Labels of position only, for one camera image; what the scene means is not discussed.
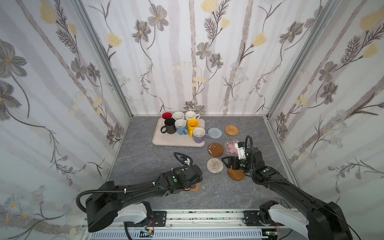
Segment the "pink flower silicone coaster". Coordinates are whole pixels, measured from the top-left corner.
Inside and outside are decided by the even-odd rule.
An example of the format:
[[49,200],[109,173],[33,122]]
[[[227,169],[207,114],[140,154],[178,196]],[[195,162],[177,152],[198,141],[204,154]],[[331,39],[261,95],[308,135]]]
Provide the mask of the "pink flower silicone coaster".
[[238,156],[237,145],[240,141],[234,139],[230,142],[225,142],[226,154],[228,156]]

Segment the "plain round wooden coaster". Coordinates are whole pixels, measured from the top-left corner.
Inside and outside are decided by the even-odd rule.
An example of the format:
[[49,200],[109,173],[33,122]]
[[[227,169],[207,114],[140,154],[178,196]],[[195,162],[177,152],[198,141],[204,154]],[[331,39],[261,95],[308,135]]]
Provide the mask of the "plain round wooden coaster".
[[242,170],[228,169],[228,176],[234,181],[241,181],[246,175]]

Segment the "brown paw print coaster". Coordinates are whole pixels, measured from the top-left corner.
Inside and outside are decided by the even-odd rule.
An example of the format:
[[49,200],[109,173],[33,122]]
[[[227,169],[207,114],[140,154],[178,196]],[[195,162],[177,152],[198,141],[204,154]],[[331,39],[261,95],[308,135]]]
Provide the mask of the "brown paw print coaster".
[[193,184],[193,185],[191,185],[191,189],[190,190],[192,192],[198,192],[199,189],[200,189],[200,186],[201,186],[201,183]]

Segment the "white patterned round coaster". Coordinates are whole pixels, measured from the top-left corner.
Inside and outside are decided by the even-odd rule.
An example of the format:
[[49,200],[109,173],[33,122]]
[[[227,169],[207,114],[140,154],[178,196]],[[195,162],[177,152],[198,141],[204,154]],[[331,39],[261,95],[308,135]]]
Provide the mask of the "white patterned round coaster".
[[224,165],[221,160],[211,158],[207,161],[207,169],[211,173],[218,174],[224,169]]

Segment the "glossy brown round coaster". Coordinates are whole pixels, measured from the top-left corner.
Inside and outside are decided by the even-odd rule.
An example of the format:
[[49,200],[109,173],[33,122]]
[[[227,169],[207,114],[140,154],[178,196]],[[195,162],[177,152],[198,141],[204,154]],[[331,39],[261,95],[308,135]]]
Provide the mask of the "glossy brown round coaster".
[[212,143],[208,146],[208,153],[211,156],[218,158],[223,155],[224,147],[219,143]]

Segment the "rattan woven round coaster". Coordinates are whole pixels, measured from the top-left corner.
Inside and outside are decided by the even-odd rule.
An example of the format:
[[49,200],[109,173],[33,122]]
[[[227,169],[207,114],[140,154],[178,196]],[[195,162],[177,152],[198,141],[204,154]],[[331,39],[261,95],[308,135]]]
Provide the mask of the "rattan woven round coaster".
[[228,125],[225,127],[225,132],[229,136],[237,136],[240,132],[239,128],[234,125]]

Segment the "blue woven round coaster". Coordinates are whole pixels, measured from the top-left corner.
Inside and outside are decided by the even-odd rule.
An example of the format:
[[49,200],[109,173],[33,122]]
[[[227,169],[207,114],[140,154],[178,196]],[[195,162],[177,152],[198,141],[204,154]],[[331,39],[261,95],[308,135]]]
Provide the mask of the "blue woven round coaster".
[[222,133],[222,131],[221,131],[220,129],[218,129],[218,128],[210,128],[210,129],[208,130],[208,135],[209,135],[209,137],[212,138],[212,139],[219,139],[219,138],[223,135],[223,133]]

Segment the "purple mug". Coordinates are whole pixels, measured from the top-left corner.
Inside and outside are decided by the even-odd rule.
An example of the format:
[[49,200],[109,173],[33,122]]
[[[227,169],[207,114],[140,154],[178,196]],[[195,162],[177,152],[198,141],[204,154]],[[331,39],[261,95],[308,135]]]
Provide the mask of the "purple mug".
[[205,129],[198,127],[193,130],[193,139],[194,142],[197,144],[200,144],[205,141],[205,139],[209,138],[210,136],[206,133]]

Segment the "beige serving tray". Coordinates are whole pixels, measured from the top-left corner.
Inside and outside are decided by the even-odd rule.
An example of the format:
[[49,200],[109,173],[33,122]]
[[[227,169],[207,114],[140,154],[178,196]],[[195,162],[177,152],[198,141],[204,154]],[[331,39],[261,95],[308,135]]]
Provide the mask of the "beige serving tray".
[[203,140],[202,143],[196,143],[193,138],[191,138],[189,135],[179,135],[178,133],[175,134],[162,134],[161,133],[161,127],[164,125],[164,119],[159,118],[155,133],[152,139],[152,143],[157,146],[175,146],[175,147],[203,147],[206,143],[205,140]]

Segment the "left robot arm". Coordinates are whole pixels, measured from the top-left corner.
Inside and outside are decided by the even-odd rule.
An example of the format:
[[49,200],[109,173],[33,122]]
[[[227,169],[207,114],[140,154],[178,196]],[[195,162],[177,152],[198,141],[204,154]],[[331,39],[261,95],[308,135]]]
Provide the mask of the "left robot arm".
[[81,192],[76,197],[78,208],[86,213],[88,231],[98,232],[111,225],[118,211],[154,197],[178,194],[203,181],[202,170],[191,165],[159,174],[155,180],[137,185],[117,186],[114,181],[104,183],[97,190]]

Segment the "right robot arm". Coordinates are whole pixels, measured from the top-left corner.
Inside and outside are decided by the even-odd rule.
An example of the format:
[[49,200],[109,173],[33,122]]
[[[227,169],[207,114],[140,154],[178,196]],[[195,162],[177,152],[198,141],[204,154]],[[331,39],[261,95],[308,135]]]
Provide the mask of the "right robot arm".
[[289,182],[279,171],[265,165],[261,151],[247,149],[243,159],[229,156],[221,161],[228,169],[249,173],[255,184],[279,194],[298,210],[292,212],[276,201],[269,201],[259,207],[257,219],[261,224],[283,224],[309,240],[353,239],[336,203],[325,203]]

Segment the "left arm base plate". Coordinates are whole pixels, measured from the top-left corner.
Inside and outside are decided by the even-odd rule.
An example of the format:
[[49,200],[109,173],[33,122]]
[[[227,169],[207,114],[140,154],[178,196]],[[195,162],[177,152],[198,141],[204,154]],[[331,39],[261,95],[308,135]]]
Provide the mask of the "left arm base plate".
[[154,211],[144,220],[139,223],[133,222],[124,222],[124,226],[128,228],[138,228],[138,227],[165,227],[167,219],[166,211]]

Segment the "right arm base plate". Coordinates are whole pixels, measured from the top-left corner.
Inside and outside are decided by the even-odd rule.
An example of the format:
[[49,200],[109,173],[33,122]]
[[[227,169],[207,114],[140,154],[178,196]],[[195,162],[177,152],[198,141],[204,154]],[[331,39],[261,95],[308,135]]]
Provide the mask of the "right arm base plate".
[[260,216],[259,211],[243,211],[244,218],[243,223],[247,227],[260,227],[260,226],[270,226],[271,224],[263,223]]

